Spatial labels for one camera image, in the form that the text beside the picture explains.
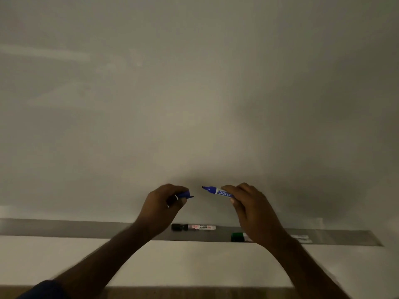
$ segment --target brown surface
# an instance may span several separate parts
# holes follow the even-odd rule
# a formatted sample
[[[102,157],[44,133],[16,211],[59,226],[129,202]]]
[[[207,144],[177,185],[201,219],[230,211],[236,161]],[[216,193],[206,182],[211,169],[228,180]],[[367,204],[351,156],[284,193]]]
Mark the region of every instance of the brown surface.
[[[26,286],[0,286],[0,298],[14,299]],[[107,287],[100,299],[299,299],[292,288]]]

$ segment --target forearm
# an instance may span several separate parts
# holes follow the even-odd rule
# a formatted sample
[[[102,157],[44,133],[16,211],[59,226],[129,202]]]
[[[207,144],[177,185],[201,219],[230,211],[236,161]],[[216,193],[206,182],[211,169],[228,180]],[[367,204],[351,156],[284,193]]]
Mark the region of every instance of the forearm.
[[[303,299],[349,299],[348,295],[312,259],[301,244],[286,235],[282,245],[270,250]]]
[[[133,223],[84,260],[55,278],[71,299],[93,298],[100,294],[120,267],[151,236]]]

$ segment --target dark blue shirt sleeve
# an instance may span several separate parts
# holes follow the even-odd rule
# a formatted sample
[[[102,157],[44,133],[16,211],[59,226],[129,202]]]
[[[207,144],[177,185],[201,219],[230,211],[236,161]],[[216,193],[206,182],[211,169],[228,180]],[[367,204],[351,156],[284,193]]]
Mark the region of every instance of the dark blue shirt sleeve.
[[[60,284],[54,280],[40,282],[29,291],[23,293],[16,299],[71,299],[62,289]]]

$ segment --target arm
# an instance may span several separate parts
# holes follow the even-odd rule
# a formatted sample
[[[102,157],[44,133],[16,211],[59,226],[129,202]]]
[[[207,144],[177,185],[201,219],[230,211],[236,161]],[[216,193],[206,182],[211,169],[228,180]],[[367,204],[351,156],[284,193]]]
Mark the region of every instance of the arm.
[[[168,208],[167,198],[187,190],[168,184],[149,193],[140,215],[130,227],[56,277],[55,281],[71,299],[99,295],[127,259],[164,231],[187,201],[186,198],[180,199]]]
[[[246,183],[223,186],[240,225],[255,242],[266,248],[284,268],[303,299],[349,299],[348,295],[317,265],[301,244],[282,227],[266,197]]]

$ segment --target person's right forearm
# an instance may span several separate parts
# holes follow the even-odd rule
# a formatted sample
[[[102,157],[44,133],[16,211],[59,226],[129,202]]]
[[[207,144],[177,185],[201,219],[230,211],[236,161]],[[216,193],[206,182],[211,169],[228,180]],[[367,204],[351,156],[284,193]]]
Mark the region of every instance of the person's right forearm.
[[[302,299],[350,299],[296,239],[286,234],[281,240],[281,245],[268,250],[282,265]]]

